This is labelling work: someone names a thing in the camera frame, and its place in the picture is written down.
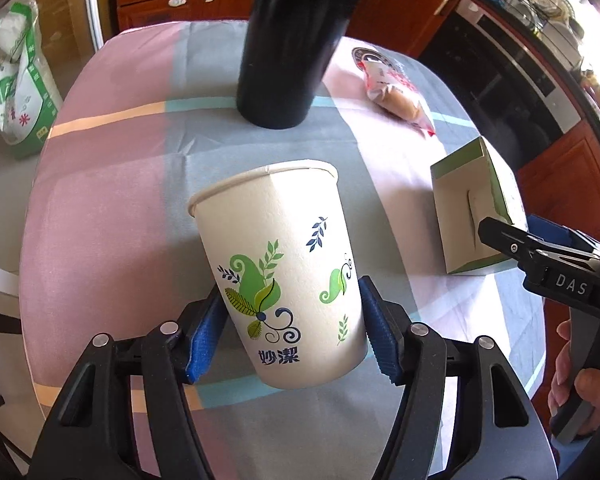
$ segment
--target plastic bag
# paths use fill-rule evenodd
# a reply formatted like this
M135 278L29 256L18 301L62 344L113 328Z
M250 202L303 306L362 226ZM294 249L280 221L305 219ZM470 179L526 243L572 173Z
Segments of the plastic bag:
M61 106L36 1L11 0L0 9L0 132L16 158L42 149Z
M431 137L436 134L427 102L404 74L381 61L362 60L361 64L365 71L365 89L369 99L423 129Z

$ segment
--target white paper cup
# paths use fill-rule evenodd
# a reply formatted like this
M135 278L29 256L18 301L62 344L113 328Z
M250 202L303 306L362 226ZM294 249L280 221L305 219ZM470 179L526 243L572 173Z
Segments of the white paper cup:
M366 355L338 173L295 160L238 174L189 200L216 282L260 379L305 388Z

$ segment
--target human hand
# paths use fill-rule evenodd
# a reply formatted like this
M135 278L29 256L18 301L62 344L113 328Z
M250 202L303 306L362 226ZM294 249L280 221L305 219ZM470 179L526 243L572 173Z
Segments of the human hand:
M567 341L557 359L555 360L555 374L551 382L549 392L549 410L555 416L558 408L569 399L569 387L565 384L571 371L571 358L569 355L571 347L571 321L565 321L558 325L558 335ZM578 430L578 434L584 435L597 430L600 426L600 370L586 368L580 370L575 380L576 392L582 400L590 402L594 411L587 421Z

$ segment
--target metal screw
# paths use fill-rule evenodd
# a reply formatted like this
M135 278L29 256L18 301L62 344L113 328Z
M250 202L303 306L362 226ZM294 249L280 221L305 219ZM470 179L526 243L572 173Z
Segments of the metal screw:
M493 339L485 335L478 339L478 344L485 350L491 350L494 346L496 346L496 343L493 342Z
M97 347L104 346L109 342L109 336L107 334L98 334L91 342Z
M411 333L415 334L415 335L427 335L429 333L429 328L427 327L427 325L422 324L422 323L414 323L411 325Z
M175 334L178 331L178 324L175 321L167 321L160 326L160 332L164 335Z

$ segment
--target cabinet handle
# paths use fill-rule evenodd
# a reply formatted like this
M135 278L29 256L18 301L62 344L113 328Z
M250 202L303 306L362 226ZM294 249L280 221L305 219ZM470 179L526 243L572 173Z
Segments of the cabinet handle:
M179 7L187 3L187 0L169 0L170 7Z
M440 12L442 12L442 9L444 9L446 7L446 4L448 4L448 3L449 3L449 0L442 0L442 3L436 9L436 12L434 12L433 15L438 16L440 14Z

